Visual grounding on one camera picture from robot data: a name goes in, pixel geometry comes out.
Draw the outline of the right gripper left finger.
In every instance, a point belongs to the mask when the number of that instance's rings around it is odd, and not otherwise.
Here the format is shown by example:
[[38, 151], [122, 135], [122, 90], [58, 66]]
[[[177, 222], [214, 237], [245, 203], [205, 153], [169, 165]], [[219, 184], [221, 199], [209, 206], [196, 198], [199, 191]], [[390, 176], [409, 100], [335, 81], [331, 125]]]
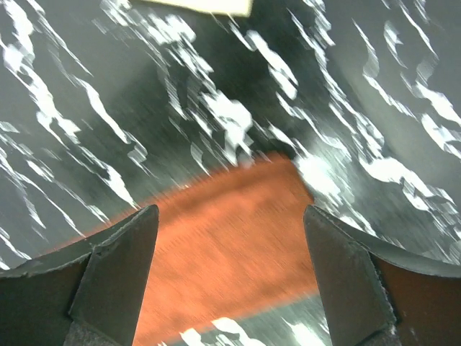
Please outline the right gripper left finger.
[[2, 345], [131, 345], [158, 234], [149, 205], [1, 271]]

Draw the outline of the cream towel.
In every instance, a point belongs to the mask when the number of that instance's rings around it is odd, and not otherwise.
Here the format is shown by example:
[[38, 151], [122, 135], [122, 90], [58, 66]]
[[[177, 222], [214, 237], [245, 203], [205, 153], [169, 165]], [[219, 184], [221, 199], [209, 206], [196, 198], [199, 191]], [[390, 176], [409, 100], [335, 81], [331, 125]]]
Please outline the cream towel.
[[146, 0], [148, 3], [160, 4], [181, 9], [188, 9], [204, 14], [218, 14], [237, 17], [249, 17], [253, 0]]

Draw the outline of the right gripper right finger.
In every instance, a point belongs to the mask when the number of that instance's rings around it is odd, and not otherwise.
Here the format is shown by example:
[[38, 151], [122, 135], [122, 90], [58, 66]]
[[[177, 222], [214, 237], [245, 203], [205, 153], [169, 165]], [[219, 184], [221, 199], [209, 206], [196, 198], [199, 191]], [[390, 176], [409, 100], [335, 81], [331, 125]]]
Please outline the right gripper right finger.
[[305, 234], [333, 345], [459, 345], [460, 266], [307, 207]]

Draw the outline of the brown towel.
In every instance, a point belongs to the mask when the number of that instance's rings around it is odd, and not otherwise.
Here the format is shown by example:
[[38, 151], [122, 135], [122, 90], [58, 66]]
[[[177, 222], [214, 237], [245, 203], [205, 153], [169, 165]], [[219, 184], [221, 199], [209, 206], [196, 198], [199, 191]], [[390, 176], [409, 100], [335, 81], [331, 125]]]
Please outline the brown towel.
[[158, 237], [135, 345], [318, 292], [303, 228], [313, 198], [287, 157], [216, 171], [151, 203]]

